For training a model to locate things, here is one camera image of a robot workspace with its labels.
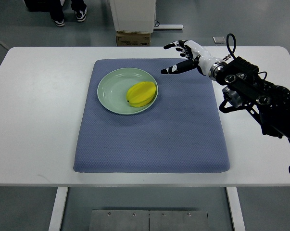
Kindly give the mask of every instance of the cable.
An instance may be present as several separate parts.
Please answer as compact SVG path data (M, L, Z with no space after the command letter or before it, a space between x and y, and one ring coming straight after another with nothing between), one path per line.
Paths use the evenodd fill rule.
M160 25L159 21L155 20L154 22L155 22L154 27L158 27Z
M230 37L230 36L231 36L232 39L233 39L233 50L231 50L231 49L230 49L230 46L229 46L229 37ZM226 37L226 45L227 45L227 49L228 49L228 51L229 51L231 57L232 57L233 59L235 59L236 57L235 57L235 55L234 55L234 52L235 52L235 50L236 50L237 43L236 43L236 37L235 37L233 34L229 33L229 34L227 35L227 37Z
M263 71L263 72L258 72L257 74L262 74L262 73L265 73L265 77L263 78L263 80L265 80L268 73L266 71Z

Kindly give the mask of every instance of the robotic hand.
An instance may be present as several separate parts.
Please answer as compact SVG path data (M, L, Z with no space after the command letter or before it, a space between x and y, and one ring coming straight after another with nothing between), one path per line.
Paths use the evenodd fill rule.
M226 65L223 59L212 57L205 48L192 40L172 42L164 46L164 49L171 47L176 47L176 50L181 52L180 56L188 60L163 69L162 74L179 74L197 68L202 75L215 80L214 71Z
M234 41L233 50L229 46L229 36ZM262 134L282 138L286 136L290 143L290 91L260 78L259 68L241 57L235 57L236 40L233 34L227 35L227 49L230 55L224 59L211 54L192 40L172 42L164 49L176 47L180 56L188 58L174 66L163 69L161 74L179 74L192 69L197 70L220 85L224 101L219 110L223 113L246 110L261 126ZM233 61L226 63L230 57Z

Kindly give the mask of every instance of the blue cushion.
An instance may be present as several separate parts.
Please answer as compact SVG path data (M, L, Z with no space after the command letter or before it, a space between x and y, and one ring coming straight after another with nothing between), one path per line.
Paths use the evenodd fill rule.
M229 169L211 80L197 70L160 73L181 61L108 59L95 63L76 147L76 172L210 173ZM139 114L112 113L98 100L101 79L123 67L147 71L158 83L155 103Z

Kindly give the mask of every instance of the screw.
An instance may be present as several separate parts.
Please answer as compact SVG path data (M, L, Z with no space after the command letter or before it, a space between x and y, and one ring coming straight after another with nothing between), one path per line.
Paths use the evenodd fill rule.
M229 76L226 76L226 78L225 78L226 83L232 83L235 80L236 80L236 76L234 76L234 75L229 75Z
M256 102L259 105L269 105L271 102L271 98L265 95L259 96Z
M242 79L246 79L246 75L244 73L238 73L237 76Z

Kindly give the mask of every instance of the plate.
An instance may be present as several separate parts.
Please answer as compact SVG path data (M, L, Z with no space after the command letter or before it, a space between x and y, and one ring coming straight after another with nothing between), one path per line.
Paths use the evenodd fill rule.
M132 107L126 101L126 92L134 84L150 81L156 85L156 94L151 103L143 107ZM108 73L100 81L97 89L100 103L111 112L132 115L149 108L158 95L158 84L148 72L137 68L121 68Z

